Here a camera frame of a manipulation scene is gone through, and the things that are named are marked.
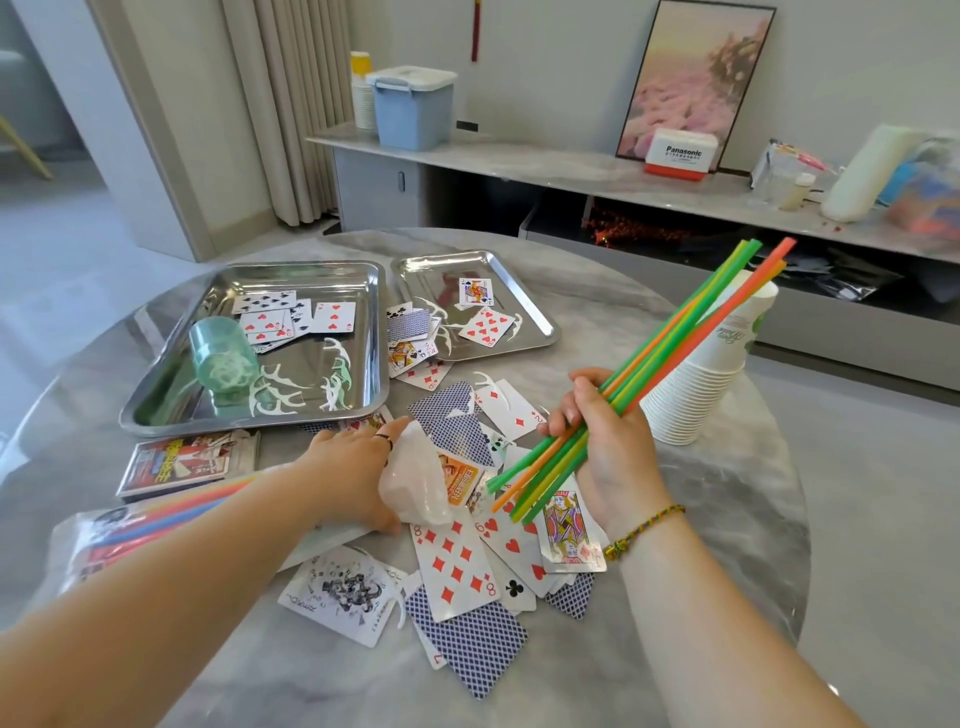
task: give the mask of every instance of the black ring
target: black ring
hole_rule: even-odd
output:
[[[385,435],[382,432],[377,432],[373,437],[382,437],[388,443],[390,443],[390,452],[394,451],[394,441],[390,439],[390,435]]]

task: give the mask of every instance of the stainless steel tray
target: stainless steel tray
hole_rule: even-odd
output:
[[[247,394],[214,396],[194,378],[190,327],[206,316],[229,316],[233,299],[240,294],[267,290],[295,290],[298,298],[309,298],[313,303],[356,302],[353,334],[336,337],[350,359],[353,380],[344,390],[346,409],[320,408],[326,404],[324,378],[330,376],[338,356],[320,334],[307,334],[257,357],[261,371],[278,374],[297,385],[267,379],[273,390],[260,394],[261,401],[266,397],[271,404],[268,408],[273,408],[277,395],[290,397],[301,392],[292,401],[303,402],[302,406],[282,404],[281,413],[264,415],[257,409],[253,415]],[[387,324],[381,313],[387,303],[385,291],[386,271],[365,260],[234,265],[214,273],[133,391],[120,413],[120,425],[141,437],[166,437],[234,427],[347,420],[371,414],[386,401],[390,388],[384,355]]]
[[[546,347],[560,340],[560,328],[536,303],[530,292],[490,251],[463,251],[451,255],[425,255],[394,261],[401,299],[415,306],[442,309],[444,324],[449,328],[437,337],[440,358],[444,361],[467,361],[483,356]],[[477,344],[457,332],[477,312],[472,307],[461,311],[460,278],[491,279],[494,310],[519,316],[519,330],[504,334],[492,349]]]

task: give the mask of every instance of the person's right arm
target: person's right arm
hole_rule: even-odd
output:
[[[612,540],[670,505],[639,407],[622,419],[596,390],[610,372],[570,374],[543,432],[586,420],[578,480]],[[733,584],[682,514],[640,534],[620,558],[636,629],[674,728],[862,726]]]

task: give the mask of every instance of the braided bracelet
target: braided bracelet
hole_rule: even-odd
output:
[[[639,536],[648,528],[652,527],[655,523],[665,519],[671,513],[686,513],[686,506],[674,503],[669,508],[664,508],[662,511],[657,513],[657,515],[653,518],[649,518],[641,523],[619,541],[614,541],[612,544],[603,549],[603,555],[607,557],[607,561],[616,561],[618,558],[620,558],[621,554],[626,553],[627,549],[630,548],[630,544],[636,540],[637,536]]]

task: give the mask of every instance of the person's left arm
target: person's left arm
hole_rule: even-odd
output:
[[[380,428],[393,441],[409,422]],[[390,443],[322,432],[294,463],[77,586],[0,635],[16,726],[156,725],[321,522],[399,528],[377,484]]]

